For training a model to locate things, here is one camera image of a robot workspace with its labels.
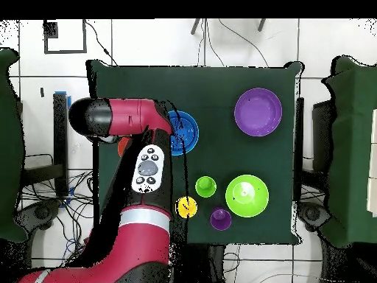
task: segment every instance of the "purple cup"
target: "purple cup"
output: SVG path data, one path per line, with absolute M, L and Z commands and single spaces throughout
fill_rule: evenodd
M 230 227 L 232 217 L 228 211 L 222 207 L 216 207 L 211 215 L 211 225 L 219 231 L 224 231 Z
M 282 108 L 278 97 L 270 90 L 254 88 L 240 96 L 234 108 L 239 128 L 249 136 L 266 136 L 281 121 Z

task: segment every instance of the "green cup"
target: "green cup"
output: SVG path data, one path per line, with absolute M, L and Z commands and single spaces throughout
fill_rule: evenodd
M 216 182 L 211 177 L 202 176 L 197 180 L 195 190 L 202 198 L 209 198 L 216 191 Z
M 225 193 L 230 210 L 240 217 L 254 217 L 265 210 L 269 200 L 266 184 L 253 175 L 234 178 Z

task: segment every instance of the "dark green table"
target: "dark green table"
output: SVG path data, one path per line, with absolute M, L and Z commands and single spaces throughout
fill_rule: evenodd
M 189 194 L 197 201 L 198 211 L 188 222 L 188 243 L 298 243 L 291 233 L 291 216 L 295 76 L 301 71 L 300 63 L 276 69 L 110 67 L 92 60 L 87 67 L 95 86 L 91 88 L 92 97 L 169 100 L 196 119 L 200 136 L 197 146 L 187 154 L 187 164 Z M 238 98 L 256 87 L 273 91 L 283 107 L 278 128 L 261 138 L 244 134 L 233 115 Z M 116 144 L 100 144 L 100 204 L 118 162 Z M 173 157 L 172 170 L 176 200 L 185 195 L 183 156 Z M 242 174 L 256 175 L 266 183 L 268 207 L 252 218 L 231 213 L 231 227 L 216 231 L 210 224 L 213 207 L 227 208 L 227 185 Z M 195 192 L 195 181 L 202 175 L 211 176 L 217 183 L 217 191 L 210 198 L 201 198 Z M 173 228 L 180 222 L 178 218 L 173 219 Z

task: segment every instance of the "red object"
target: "red object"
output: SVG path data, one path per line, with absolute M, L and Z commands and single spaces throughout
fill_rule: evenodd
M 123 138 L 121 138 L 121 141 L 119 141 L 119 143 L 118 143 L 118 154 L 119 154 L 119 157 L 123 156 L 124 149 L 127 146 L 127 143 L 128 143 L 129 140 L 131 140 L 131 138 L 129 138 L 129 137 L 123 137 Z
M 113 114 L 109 135 L 127 136 L 142 133 L 148 126 L 150 130 L 161 129 L 169 135 L 172 126 L 156 110 L 151 99 L 109 99 Z

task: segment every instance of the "purple plate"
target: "purple plate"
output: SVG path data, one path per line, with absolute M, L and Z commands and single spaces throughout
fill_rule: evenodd
M 240 96 L 234 108 L 237 126 L 249 136 L 266 136 L 281 120 L 281 103 L 270 90 L 254 88 Z

